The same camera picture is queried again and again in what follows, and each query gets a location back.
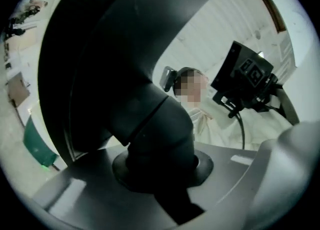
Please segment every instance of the floor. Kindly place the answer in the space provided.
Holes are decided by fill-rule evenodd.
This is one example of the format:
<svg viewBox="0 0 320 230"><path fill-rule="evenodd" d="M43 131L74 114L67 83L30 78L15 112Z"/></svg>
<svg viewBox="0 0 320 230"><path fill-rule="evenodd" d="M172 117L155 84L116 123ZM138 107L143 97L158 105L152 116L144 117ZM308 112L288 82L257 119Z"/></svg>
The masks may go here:
<svg viewBox="0 0 320 230"><path fill-rule="evenodd" d="M4 45L0 43L0 59ZM23 143L24 127L9 103L6 91L6 75L0 63L0 164L12 187L29 197L58 172L43 168L29 153Z"/></svg>

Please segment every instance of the cable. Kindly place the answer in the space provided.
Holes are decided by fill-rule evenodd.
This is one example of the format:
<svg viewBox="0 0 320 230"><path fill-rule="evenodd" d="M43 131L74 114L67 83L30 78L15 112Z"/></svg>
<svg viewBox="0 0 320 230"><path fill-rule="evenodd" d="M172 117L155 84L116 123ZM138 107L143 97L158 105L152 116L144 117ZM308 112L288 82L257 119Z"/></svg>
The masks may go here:
<svg viewBox="0 0 320 230"><path fill-rule="evenodd" d="M225 103L222 103L221 104L224 108L226 108L228 111L232 112L233 110L227 106ZM245 139L245 128L244 128L244 122L242 121L242 118L241 118L241 115L240 113L237 113L235 115L236 119L238 120L239 124L240 124L240 128L241 128L241 134L242 134L242 149L244 150L245 149L245 142L246 142L246 139Z"/></svg>

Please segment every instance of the black mounting base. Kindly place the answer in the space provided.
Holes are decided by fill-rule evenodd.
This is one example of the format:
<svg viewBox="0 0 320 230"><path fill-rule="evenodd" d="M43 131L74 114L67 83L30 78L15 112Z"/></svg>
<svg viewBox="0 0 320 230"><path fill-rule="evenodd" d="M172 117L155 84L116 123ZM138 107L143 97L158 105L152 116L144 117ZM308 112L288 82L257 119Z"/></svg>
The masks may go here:
<svg viewBox="0 0 320 230"><path fill-rule="evenodd" d="M214 162L204 152L195 150L194 156L194 170L186 180L186 188L200 186L214 168ZM137 176L130 172L126 164L127 158L128 151L124 151L114 159L112 169L115 178L132 192L152 194L154 187L150 178Z"/></svg>

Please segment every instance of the black cable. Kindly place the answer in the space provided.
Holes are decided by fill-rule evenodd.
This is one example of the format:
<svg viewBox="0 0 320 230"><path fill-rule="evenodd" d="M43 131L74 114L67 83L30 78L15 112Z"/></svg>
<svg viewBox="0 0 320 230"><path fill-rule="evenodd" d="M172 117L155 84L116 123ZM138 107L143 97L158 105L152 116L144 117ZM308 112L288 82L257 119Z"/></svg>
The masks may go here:
<svg viewBox="0 0 320 230"><path fill-rule="evenodd" d="M232 112L233 110L231 108L229 108L229 106L227 106L225 103L221 104L224 108L226 108L228 111ZM245 149L245 128L244 128L244 122L242 121L241 115L240 113L237 113L235 115L236 119L238 120L239 124L240 124L240 128L241 128L241 134L242 134L242 149Z"/></svg>

